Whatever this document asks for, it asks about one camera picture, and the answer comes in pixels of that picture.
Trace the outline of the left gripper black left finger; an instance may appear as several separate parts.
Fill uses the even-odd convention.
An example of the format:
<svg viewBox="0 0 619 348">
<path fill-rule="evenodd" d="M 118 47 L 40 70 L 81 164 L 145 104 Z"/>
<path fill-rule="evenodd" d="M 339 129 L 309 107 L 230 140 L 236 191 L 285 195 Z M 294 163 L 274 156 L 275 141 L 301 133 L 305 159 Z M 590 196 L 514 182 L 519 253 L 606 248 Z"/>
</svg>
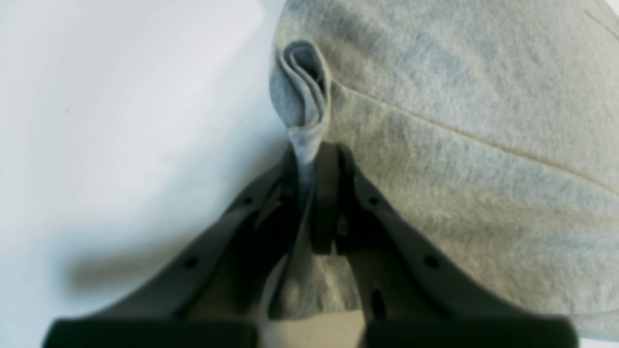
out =
<svg viewBox="0 0 619 348">
<path fill-rule="evenodd" d="M 56 320 L 44 347 L 257 348 L 262 292 L 298 220 L 296 172 L 288 145 L 151 280 L 101 311 Z"/>
</svg>

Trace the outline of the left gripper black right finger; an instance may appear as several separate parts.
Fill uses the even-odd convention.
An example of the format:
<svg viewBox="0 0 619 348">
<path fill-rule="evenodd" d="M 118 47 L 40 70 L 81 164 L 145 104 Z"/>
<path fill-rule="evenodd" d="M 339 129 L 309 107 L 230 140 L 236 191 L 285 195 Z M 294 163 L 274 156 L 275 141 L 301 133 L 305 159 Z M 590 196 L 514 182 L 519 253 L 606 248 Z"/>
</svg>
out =
<svg viewBox="0 0 619 348">
<path fill-rule="evenodd" d="M 322 143 L 312 251 L 344 256 L 366 320 L 363 348 L 576 348 L 561 316 L 499 299 L 401 218 L 344 145 Z"/>
</svg>

